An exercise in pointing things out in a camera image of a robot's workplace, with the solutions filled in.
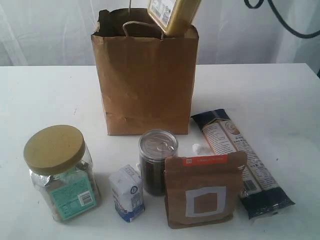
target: can lid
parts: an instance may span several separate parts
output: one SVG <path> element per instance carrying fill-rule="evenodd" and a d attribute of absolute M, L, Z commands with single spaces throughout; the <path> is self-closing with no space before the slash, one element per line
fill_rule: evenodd
<path fill-rule="evenodd" d="M 61 174 L 84 156 L 86 144 L 82 133 L 69 125 L 50 126 L 33 135 L 25 144 L 23 156 L 36 174 Z"/>
<path fill-rule="evenodd" d="M 140 154 L 150 162 L 162 162 L 177 153 L 178 140 L 169 131 L 154 129 L 141 136 L 139 148 Z"/>

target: blue and white carton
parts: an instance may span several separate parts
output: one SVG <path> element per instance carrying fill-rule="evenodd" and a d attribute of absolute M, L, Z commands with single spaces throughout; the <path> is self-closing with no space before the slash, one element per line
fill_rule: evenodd
<path fill-rule="evenodd" d="M 119 215 L 128 223 L 145 211 L 142 179 L 126 165 L 109 177 L 114 205 Z"/>

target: white table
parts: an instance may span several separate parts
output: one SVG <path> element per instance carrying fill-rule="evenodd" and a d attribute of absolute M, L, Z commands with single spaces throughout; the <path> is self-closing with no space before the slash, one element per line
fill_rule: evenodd
<path fill-rule="evenodd" d="M 108 176 L 139 160 L 139 136 L 107 136 L 96 67 L 0 67 L 0 239 L 319 239 L 320 79 L 306 64 L 199 65 L 192 113 L 216 108 L 226 109 L 296 205 L 249 221 L 239 202 L 232 221 L 172 230 L 163 197 L 145 194 L 146 211 L 126 223 Z M 51 218 L 23 159 L 29 137 L 56 124 L 82 131 L 103 198 L 67 224 Z M 192 121 L 178 140 L 181 156 L 206 144 Z"/>

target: white wall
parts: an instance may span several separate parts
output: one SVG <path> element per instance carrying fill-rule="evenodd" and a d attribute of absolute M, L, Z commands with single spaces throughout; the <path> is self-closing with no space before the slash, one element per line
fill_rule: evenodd
<path fill-rule="evenodd" d="M 273 1 L 297 31 L 320 29 L 320 1 Z M 90 34 L 99 10 L 126 8 L 128 2 L 0 0 L 0 66 L 94 65 Z M 132 7 L 148 2 L 132 0 Z M 291 35 L 267 1 L 248 9 L 243 0 L 202 0 L 193 24 L 200 36 L 199 64 L 307 63 L 315 72 L 320 69 L 320 37 Z"/>

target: dark blue package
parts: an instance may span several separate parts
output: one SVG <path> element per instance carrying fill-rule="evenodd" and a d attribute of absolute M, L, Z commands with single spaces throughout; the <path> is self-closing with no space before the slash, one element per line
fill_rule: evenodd
<path fill-rule="evenodd" d="M 192 118 L 215 154 L 246 152 L 248 159 L 242 174 L 244 189 L 240 199 L 249 219 L 276 214 L 279 210 L 295 204 L 241 136 L 224 109 L 203 112 Z"/>

